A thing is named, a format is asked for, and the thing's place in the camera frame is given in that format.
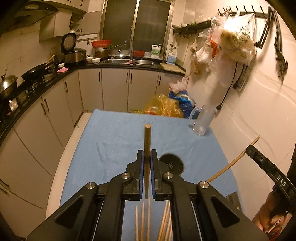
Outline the person's right hand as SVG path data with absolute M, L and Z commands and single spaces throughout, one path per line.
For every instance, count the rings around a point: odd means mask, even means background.
M 269 240 L 295 240 L 295 209 L 279 190 L 269 193 L 252 222 Z

